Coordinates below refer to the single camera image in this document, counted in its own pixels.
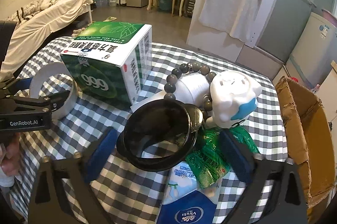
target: human hand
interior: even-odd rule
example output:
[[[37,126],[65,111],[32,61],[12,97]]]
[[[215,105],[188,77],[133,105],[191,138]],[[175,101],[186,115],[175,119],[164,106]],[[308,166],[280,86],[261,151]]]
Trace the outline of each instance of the human hand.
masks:
[[[16,133],[12,142],[6,147],[6,155],[1,162],[1,168],[5,175],[13,176],[19,173],[20,159],[20,133]],[[0,157],[3,156],[3,151],[0,150]]]

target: white tape roll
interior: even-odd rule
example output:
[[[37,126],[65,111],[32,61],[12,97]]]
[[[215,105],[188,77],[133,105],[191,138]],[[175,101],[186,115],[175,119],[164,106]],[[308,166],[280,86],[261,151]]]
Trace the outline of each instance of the white tape roll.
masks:
[[[29,87],[29,96],[31,98],[39,98],[39,92],[44,82],[48,80],[51,76],[57,74],[65,74],[71,77],[67,67],[62,62],[53,62],[43,66],[33,77],[30,87]],[[65,117],[70,111],[75,107],[77,96],[78,96],[78,87],[74,79],[72,80],[72,88],[70,94],[63,106],[52,113],[52,120],[57,120]]]

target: gray floor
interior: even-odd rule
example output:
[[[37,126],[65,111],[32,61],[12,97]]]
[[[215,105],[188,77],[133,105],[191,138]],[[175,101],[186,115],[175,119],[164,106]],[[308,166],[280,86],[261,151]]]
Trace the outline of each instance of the gray floor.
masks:
[[[131,23],[145,23],[152,25],[152,41],[177,46],[184,49],[196,50],[186,44],[191,19],[188,17],[171,16],[171,13],[157,11],[153,8],[151,13],[146,7],[99,7],[92,12],[93,21],[102,21],[114,16],[117,21]]]

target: beaded bracelet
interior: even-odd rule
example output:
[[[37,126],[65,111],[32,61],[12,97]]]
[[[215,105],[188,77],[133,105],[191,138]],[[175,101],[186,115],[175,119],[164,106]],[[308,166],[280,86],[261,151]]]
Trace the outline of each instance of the beaded bracelet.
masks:
[[[199,62],[194,61],[192,63],[183,63],[179,66],[179,68],[174,68],[172,70],[172,73],[167,76],[166,81],[167,83],[164,86],[164,90],[166,92],[164,99],[167,100],[175,100],[176,96],[174,95],[174,92],[176,91],[176,83],[178,79],[182,76],[182,74],[186,73],[193,73],[193,72],[199,72],[204,75],[209,83],[212,82],[213,78],[216,76],[214,72],[210,72],[210,68],[208,65],[200,65]],[[204,96],[203,98],[203,116],[204,119],[208,117],[207,112],[212,110],[212,98],[211,96]]]

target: black belt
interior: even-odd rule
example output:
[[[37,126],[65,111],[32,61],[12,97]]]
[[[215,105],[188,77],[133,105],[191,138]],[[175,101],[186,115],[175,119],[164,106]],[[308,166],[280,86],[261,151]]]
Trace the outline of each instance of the black belt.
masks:
[[[127,121],[117,140],[117,151],[135,167],[149,172],[168,170],[184,160],[204,130],[203,114],[193,104],[155,100],[137,109]],[[151,145],[171,140],[179,135],[186,139],[173,155],[162,158],[142,158]]]

